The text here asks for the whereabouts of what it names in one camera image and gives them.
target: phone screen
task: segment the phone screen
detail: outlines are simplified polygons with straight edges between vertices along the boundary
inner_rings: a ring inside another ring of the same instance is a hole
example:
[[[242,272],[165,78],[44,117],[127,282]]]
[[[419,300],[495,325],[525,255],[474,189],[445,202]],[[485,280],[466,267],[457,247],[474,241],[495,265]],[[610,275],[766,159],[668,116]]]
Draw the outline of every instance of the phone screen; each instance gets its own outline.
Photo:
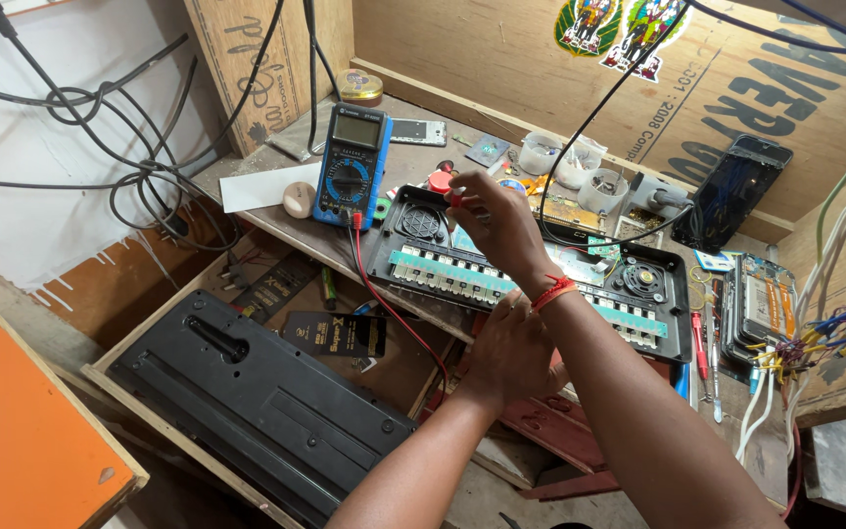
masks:
[[[784,148],[767,145],[766,150],[767,155],[742,147],[728,150],[695,193],[694,210],[675,222],[671,237],[711,255],[723,249],[792,157]]]
[[[390,138],[426,139],[426,126],[425,121],[394,120]]]

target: smartphone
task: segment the smartphone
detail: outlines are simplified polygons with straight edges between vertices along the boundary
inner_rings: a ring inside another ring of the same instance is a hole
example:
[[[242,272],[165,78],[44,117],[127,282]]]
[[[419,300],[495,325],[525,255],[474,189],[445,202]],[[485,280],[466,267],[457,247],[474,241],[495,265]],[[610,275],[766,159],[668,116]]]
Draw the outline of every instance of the smartphone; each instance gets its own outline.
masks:
[[[394,129],[390,133],[391,143],[416,143],[417,145],[446,146],[446,122],[406,120],[391,118]]]
[[[791,149],[774,141],[738,136],[694,194],[694,209],[674,223],[671,238],[716,255],[782,174],[792,155]]]

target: black cable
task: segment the black cable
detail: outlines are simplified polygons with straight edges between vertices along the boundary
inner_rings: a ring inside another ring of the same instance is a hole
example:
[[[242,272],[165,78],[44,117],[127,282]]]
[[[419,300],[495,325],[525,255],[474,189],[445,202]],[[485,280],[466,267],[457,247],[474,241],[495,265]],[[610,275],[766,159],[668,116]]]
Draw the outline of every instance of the black cable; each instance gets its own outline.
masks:
[[[564,155],[564,154],[565,154],[568,150],[570,150],[570,147],[573,145],[573,142],[575,142],[575,141],[576,141],[576,138],[579,138],[579,137],[580,137],[580,135],[583,133],[583,130],[585,130],[585,129],[586,129],[586,127],[587,127],[590,123],[592,123],[593,119],[596,117],[596,114],[598,114],[598,113],[599,113],[599,111],[603,109],[603,107],[605,106],[605,103],[606,103],[606,102],[608,102],[608,101],[609,101],[609,98],[611,98],[611,97],[612,97],[612,95],[613,95],[614,93],[616,93],[616,91],[618,90],[618,88],[619,88],[620,86],[622,86],[622,83],[623,83],[623,82],[625,82],[625,80],[626,80],[626,79],[628,79],[630,75],[632,75],[632,73],[635,71],[635,69],[637,69],[637,68],[638,68],[638,67],[639,67],[639,66],[640,66],[643,62],[645,62],[645,59],[646,59],[646,58],[649,58],[650,56],[652,56],[652,54],[653,54],[653,53],[655,53],[655,52],[658,50],[658,46],[659,46],[659,45],[661,45],[661,43],[662,43],[662,42],[664,42],[664,39],[667,39],[667,37],[668,37],[669,35],[671,35],[671,33],[674,31],[674,29],[678,26],[678,23],[680,23],[680,22],[681,22],[681,20],[683,20],[683,19],[684,19],[684,16],[687,14],[687,9],[688,9],[688,6],[690,6],[690,4],[689,4],[689,3],[688,3],[687,5],[685,5],[685,6],[684,6],[684,8],[681,10],[681,12],[680,12],[680,13],[678,13],[678,16],[676,16],[676,17],[674,18],[674,21],[673,21],[673,22],[671,23],[671,25],[667,28],[667,30],[664,30],[664,33],[662,33],[661,35],[659,35],[659,36],[658,36],[658,40],[657,40],[657,41],[655,41],[655,42],[652,44],[652,46],[650,46],[650,47],[649,47],[649,49],[648,49],[647,51],[645,51],[645,53],[643,53],[643,54],[639,55],[639,56],[638,56],[638,58],[637,58],[637,59],[636,59],[636,60],[635,60],[632,64],[630,64],[630,65],[628,66],[628,68],[625,70],[625,73],[623,73],[623,74],[622,74],[622,77],[620,77],[620,78],[618,79],[618,81],[616,82],[616,84],[615,84],[615,85],[613,85],[612,89],[610,89],[610,90],[609,90],[609,91],[605,94],[605,97],[604,97],[604,98],[603,98],[603,99],[599,102],[599,104],[597,104],[597,105],[596,105],[596,108],[594,108],[594,109],[593,109],[593,112],[591,112],[591,113],[589,114],[589,116],[587,117],[587,119],[586,119],[585,121],[583,121],[583,124],[582,124],[582,125],[580,125],[580,128],[576,129],[576,132],[575,132],[575,133],[573,133],[573,136],[572,136],[572,138],[570,138],[570,141],[568,141],[568,142],[567,142],[567,144],[563,146],[563,149],[561,149],[561,150],[560,150],[560,153],[558,154],[557,159],[556,159],[556,160],[554,160],[554,166],[553,166],[553,167],[551,167],[551,169],[550,169],[550,175],[551,175],[552,177],[553,177],[555,174],[557,174],[557,173],[556,173],[556,171],[557,171],[557,166],[560,164],[560,160],[562,160],[562,159],[563,159],[563,155]],[[680,212],[680,213],[678,213],[678,214],[677,214],[674,218],[672,218],[672,219],[670,219],[670,220],[665,221],[663,224],[660,224],[660,225],[659,225],[658,227],[656,227],[656,228],[653,228],[653,229],[651,229],[651,230],[648,230],[647,232],[645,232],[645,233],[643,233],[643,234],[640,234],[640,235],[636,235],[636,236],[634,236],[634,237],[629,237],[629,238],[627,238],[627,239],[622,239],[622,240],[618,240],[618,241],[612,241],[612,242],[609,242],[609,243],[595,244],[595,245],[577,244],[577,243],[575,243],[575,242],[572,242],[572,241],[566,241],[566,240],[563,240],[563,239],[559,238],[558,236],[556,236],[556,235],[552,234],[552,233],[550,232],[550,229],[549,229],[549,228],[547,228],[547,222],[543,219],[543,207],[544,207],[544,203],[547,201],[547,192],[548,192],[549,190],[550,190],[550,186],[549,186],[549,185],[548,185],[548,186],[544,186],[544,188],[543,188],[543,192],[541,192],[541,193],[540,193],[540,201],[541,201],[541,202],[540,202],[540,209],[539,209],[539,211],[538,211],[538,213],[539,213],[538,217],[540,218],[540,229],[543,231],[544,235],[545,235],[547,238],[549,238],[550,240],[555,241],[555,242],[558,242],[558,243],[563,244],[563,245],[567,245],[567,246],[577,246],[577,247],[613,246],[613,245],[617,245],[617,244],[623,244],[623,243],[632,242],[632,241],[638,240],[638,239],[640,239],[640,238],[642,238],[642,237],[645,237],[645,236],[651,235],[651,234],[653,234],[653,233],[657,232],[658,230],[663,229],[665,226],[667,226],[667,225],[669,225],[670,223],[674,222],[675,220],[678,220],[679,218],[681,218],[681,217],[684,215],[684,213],[686,213],[686,212],[687,212],[687,211],[689,211],[689,209],[690,209],[690,207],[685,206],[685,207],[681,210],[681,212]]]
[[[220,132],[218,137],[214,139],[214,141],[211,143],[211,145],[209,145],[206,149],[199,152],[197,155],[192,157],[190,160],[182,162],[182,163],[177,163],[177,161],[175,160],[174,155],[172,154],[171,150],[169,149],[166,141],[167,141],[169,135],[171,134],[172,130],[174,129],[175,123],[178,121],[179,117],[182,114],[182,109],[184,107],[184,103],[187,99],[188,91],[190,90],[192,79],[194,77],[194,69],[195,69],[196,64],[197,64],[197,58],[194,57],[194,59],[192,61],[192,66],[191,66],[191,68],[188,72],[188,77],[187,77],[187,81],[185,83],[184,90],[182,90],[182,97],[180,98],[178,106],[176,107],[175,114],[173,115],[171,122],[169,123],[169,126],[166,127],[166,130],[165,130],[164,133],[160,133],[158,127],[155,125],[154,121],[152,121],[152,119],[147,114],[147,112],[138,104],[138,102],[135,101],[135,99],[132,96],[129,95],[129,93],[127,93],[125,90],[122,90],[121,87],[125,83],[132,80],[136,75],[138,75],[139,73],[141,73],[142,71],[147,69],[148,66],[150,66],[154,61],[162,58],[163,56],[165,56],[166,54],[170,53],[172,50],[177,48],[179,45],[181,45],[183,42],[185,42],[188,39],[187,35],[182,35],[175,42],[166,46],[166,48],[164,50],[162,50],[158,54],[155,54],[150,60],[144,62],[142,65],[137,67],[135,70],[133,70],[129,74],[125,75],[122,79],[116,81],[115,83],[109,83],[109,82],[101,83],[100,88],[96,92],[91,93],[91,92],[88,92],[87,90],[81,90],[81,89],[76,89],[76,88],[59,89],[56,86],[56,84],[53,82],[53,80],[48,76],[47,72],[45,72],[41,68],[41,65],[38,64],[38,62],[34,58],[34,56],[31,55],[30,52],[28,52],[28,50],[25,49],[24,46],[22,45],[22,43],[17,39],[17,33],[14,31],[13,28],[11,28],[11,25],[7,21],[7,19],[4,16],[0,17],[3,20],[3,22],[0,25],[2,25],[4,27],[4,29],[0,28],[0,32],[3,34],[3,36],[8,38],[10,42],[12,42],[12,44],[16,47],[16,49],[19,51],[19,53],[22,54],[22,56],[28,62],[28,64],[35,70],[35,72],[39,75],[39,77],[41,77],[41,79],[45,82],[45,84],[48,85],[48,88],[51,90],[51,92],[48,94],[48,97],[45,100],[35,100],[35,99],[30,99],[30,98],[13,96],[11,94],[6,94],[6,93],[3,93],[3,92],[0,92],[0,99],[4,100],[4,101],[8,101],[8,102],[17,102],[17,103],[20,103],[20,104],[29,104],[29,105],[34,105],[34,106],[47,107],[47,109],[48,109],[49,113],[52,115],[52,117],[54,117],[59,122],[62,122],[64,124],[71,125],[71,126],[81,126],[85,130],[85,132],[88,134],[88,136],[91,138],[91,140],[93,140],[94,143],[98,147],[100,147],[101,150],[106,152],[113,159],[115,159],[116,161],[119,161],[119,162],[123,162],[124,164],[129,165],[131,167],[139,169],[138,172],[130,173],[130,174],[122,177],[121,179],[119,179],[116,183],[110,184],[110,185],[53,186],[53,185],[37,185],[37,184],[21,184],[21,183],[0,182],[0,186],[2,186],[2,187],[26,188],[26,189],[55,189],[55,190],[57,190],[57,189],[62,189],[62,190],[68,190],[68,189],[74,189],[74,190],[110,189],[111,190],[111,193],[110,193],[110,209],[113,212],[113,214],[117,217],[117,219],[119,219],[121,222],[123,222],[127,226],[133,227],[135,229],[153,229],[156,226],[138,226],[135,223],[129,222],[119,213],[119,211],[117,209],[116,195],[117,195],[117,192],[119,191],[119,189],[124,187],[124,186],[135,185],[135,186],[137,186],[138,195],[139,195],[139,198],[142,200],[143,205],[146,207],[146,209],[149,211],[149,213],[156,219],[156,221],[158,222],[158,226],[162,226],[169,233],[169,235],[171,235],[172,237],[177,238],[177,239],[181,239],[183,242],[189,244],[190,246],[194,246],[194,247],[197,247],[199,249],[209,249],[209,250],[223,251],[223,250],[229,249],[231,246],[234,246],[237,243],[237,241],[240,240],[240,237],[241,237],[241,234],[242,234],[240,224],[237,221],[236,217],[233,214],[228,215],[230,222],[231,222],[231,224],[234,228],[234,231],[235,231],[235,236],[233,237],[233,241],[229,242],[227,237],[225,237],[222,234],[220,227],[214,221],[211,213],[204,207],[203,204],[201,204],[196,198],[194,198],[194,195],[185,186],[182,186],[182,184],[180,184],[180,183],[183,183],[187,186],[194,188],[201,195],[205,196],[206,198],[213,200],[215,203],[220,203],[220,201],[217,200],[215,197],[213,197],[210,193],[204,191],[199,186],[197,186],[194,182],[191,181],[191,179],[189,179],[186,176],[184,176],[183,174],[179,173],[178,169],[187,167],[191,164],[194,164],[196,161],[200,160],[203,156],[205,156],[208,152],[210,152],[214,147],[216,147],[216,145],[219,144],[220,141],[222,141],[224,138],[227,137],[227,134],[230,130],[230,127],[233,126],[234,121],[240,115],[240,112],[243,108],[243,105],[246,102],[246,100],[248,99],[250,91],[253,88],[254,81],[255,81],[257,73],[259,71],[259,67],[260,67],[262,60],[263,60],[263,57],[266,53],[266,48],[269,46],[269,43],[270,43],[270,41],[273,37],[273,34],[276,30],[276,25],[279,21],[279,15],[282,11],[283,3],[284,3],[284,0],[277,0],[277,2],[276,2],[276,11],[274,12],[274,15],[273,15],[273,18],[271,20],[270,27],[267,31],[266,37],[263,39],[263,42],[260,45],[259,53],[257,55],[256,61],[254,62],[254,66],[253,66],[251,76],[250,76],[250,78],[247,82],[247,86],[246,86],[245,90],[243,91],[243,94],[241,95],[241,99],[238,102],[237,106],[235,107],[233,113],[229,117],[228,122],[224,125],[222,131]],[[148,142],[145,135],[142,134],[142,131],[140,131],[138,129],[138,127],[136,127],[132,123],[132,121],[129,120],[125,116],[125,114],[120,112],[119,109],[116,108],[115,106],[113,106],[111,103],[104,101],[104,96],[107,93],[110,93],[114,90],[119,90],[123,94],[123,96],[143,116],[143,118],[146,119],[149,127],[153,130],[155,135],[159,138],[159,143],[154,148]],[[74,100],[69,100],[64,95],[64,92],[79,93],[79,94],[82,94],[83,97],[77,98],[77,99],[74,99]],[[76,105],[83,104],[83,103],[86,103],[86,102],[94,102],[94,104],[90,108],[90,110],[88,111],[86,116],[81,116],[80,113],[74,107]],[[126,126],[129,126],[130,129],[134,131],[136,137],[146,146],[147,151],[148,151],[148,159],[142,160],[141,162],[134,162],[134,161],[129,160],[129,159],[117,154],[116,152],[110,150],[105,144],[102,143],[102,141],[100,141],[100,138],[98,138],[97,135],[88,126],[88,122],[90,120],[92,120],[94,116],[96,116],[97,111],[103,105],[106,105],[107,108],[110,108],[110,110],[114,114],[116,114],[118,117],[120,117],[121,120],[123,120],[123,122]],[[66,119],[66,118],[60,116],[59,114],[57,114],[54,111],[55,108],[59,108],[59,107],[62,107],[62,106],[71,114],[71,116],[73,117],[73,120]],[[166,165],[164,165],[164,164],[155,160],[156,155],[159,153],[159,151],[161,149],[165,149],[165,153],[168,155],[168,157],[169,157],[169,159],[172,163],[170,166],[166,166]],[[156,171],[168,172],[175,177],[175,180],[173,180],[169,177],[166,177],[164,175],[158,174]],[[175,186],[178,189],[179,196],[178,196],[178,204],[177,205],[181,205],[184,193],[188,193],[189,197],[198,205],[198,207],[201,208],[201,210],[205,213],[205,215],[211,221],[211,223],[214,227],[214,230],[217,232],[217,234],[220,236],[221,240],[225,243],[226,246],[218,246],[218,247],[203,246],[203,245],[198,245],[197,243],[194,243],[193,241],[187,239],[186,236],[185,236],[185,235],[187,235],[187,224],[184,223],[184,221],[180,217],[177,216],[176,208],[169,208],[165,204],[161,195],[155,189],[155,186],[151,183],[150,178],[152,178],[152,177],[159,178],[163,181],[169,182],[172,186]],[[164,217],[160,217],[158,215],[158,213],[153,209],[153,207],[147,201],[147,198],[145,196],[145,192],[144,192],[144,189],[143,189],[143,186],[145,186],[145,185],[148,185],[149,191],[151,192],[153,197],[156,199],[156,201],[158,201],[159,205],[162,207],[162,210],[164,211]],[[176,226],[173,227],[171,224],[169,224],[170,222],[175,222]]]
[[[171,44],[168,44],[165,48],[162,49],[162,51],[160,51],[159,53],[151,56],[148,60],[146,60],[145,62],[143,62],[139,66],[135,67],[135,69],[133,69],[131,72],[127,73],[126,75],[124,75],[123,77],[118,79],[117,81],[115,81],[113,83],[100,84],[100,89],[98,89],[97,92],[90,94],[88,96],[79,97],[77,99],[71,99],[70,104],[77,106],[77,105],[85,104],[85,103],[88,103],[88,102],[94,102],[94,101],[97,100],[98,97],[100,97],[100,99],[101,99],[104,95],[106,95],[106,94],[108,94],[112,91],[119,90],[120,87],[122,87],[126,83],[129,83],[130,81],[135,79],[135,77],[137,75],[144,72],[149,66],[152,66],[152,64],[154,64],[158,60],[160,60],[163,57],[165,57],[166,55],[172,53],[173,50],[175,50],[176,48],[181,46],[187,40],[188,40],[188,34],[187,33],[182,34],[181,37],[178,37],[174,42],[172,42]],[[61,102],[47,101],[47,100],[43,100],[43,99],[32,99],[32,98],[27,98],[27,97],[12,95],[12,94],[6,94],[5,92],[0,92],[0,99],[2,101],[16,102],[18,104],[27,104],[27,105],[30,105],[30,106],[48,106],[48,107],[57,107],[57,108],[63,108],[64,107],[64,105]]]
[[[315,82],[315,56],[316,54],[322,59],[322,64],[325,67],[325,72],[328,74],[329,80],[332,81],[332,90],[335,92],[335,97],[338,98],[338,101],[341,101],[341,92],[338,91],[338,84],[335,82],[335,74],[332,72],[332,67],[328,64],[328,59],[325,58],[325,54],[322,51],[322,46],[319,45],[319,39],[315,35],[315,3],[313,0],[303,0],[303,9],[305,10],[305,27],[308,30],[309,35],[309,56],[308,56],[308,66],[309,66],[309,96],[311,98],[311,116],[309,117],[310,125],[308,130],[308,141],[306,142],[306,148],[308,151],[314,156],[322,156],[322,152],[318,152],[312,146],[315,142],[315,133],[316,128],[318,128],[318,101],[317,101],[317,94],[316,92],[318,89],[316,88]]]
[[[702,11],[713,18],[722,20],[727,24],[732,24],[736,27],[746,29],[748,31],[752,31],[757,35],[761,35],[763,37],[768,37],[769,39],[773,39],[775,41],[785,42],[787,44],[793,44],[795,46],[801,46],[803,48],[808,48],[809,50],[818,50],[820,52],[827,52],[829,54],[840,54],[846,55],[846,48],[840,48],[838,46],[825,46],[824,44],[819,44],[818,42],[808,42],[808,41],[801,41],[798,39],[793,39],[792,37],[786,37],[780,33],[776,33],[775,31],[770,31],[768,29],[759,27],[757,25],[750,24],[748,22],[744,22],[740,19],[733,18],[725,13],[721,13],[720,11],[714,10],[711,7],[705,6],[698,2],[697,0],[683,0],[688,6],[694,6],[694,9],[698,11]]]

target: screwdriver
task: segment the screwdriver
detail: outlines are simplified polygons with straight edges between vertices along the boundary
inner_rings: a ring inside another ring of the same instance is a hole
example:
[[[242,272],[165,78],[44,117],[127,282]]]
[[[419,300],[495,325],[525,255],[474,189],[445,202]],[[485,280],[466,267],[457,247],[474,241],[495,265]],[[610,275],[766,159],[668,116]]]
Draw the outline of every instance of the screwdriver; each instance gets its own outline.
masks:
[[[698,345],[698,372],[700,379],[707,380],[707,350],[704,349],[704,340],[700,336],[703,325],[700,323],[700,313],[691,313],[691,330],[694,331],[694,342]]]

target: white paper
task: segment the white paper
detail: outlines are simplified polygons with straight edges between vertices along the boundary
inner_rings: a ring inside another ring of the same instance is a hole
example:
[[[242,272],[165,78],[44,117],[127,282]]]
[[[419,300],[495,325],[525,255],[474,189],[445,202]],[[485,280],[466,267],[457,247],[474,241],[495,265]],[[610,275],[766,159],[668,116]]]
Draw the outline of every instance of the white paper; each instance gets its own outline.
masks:
[[[222,178],[221,199],[224,201],[224,213],[281,204],[283,191],[289,184],[296,182],[308,182],[318,189],[321,170],[321,163],[306,164]]]

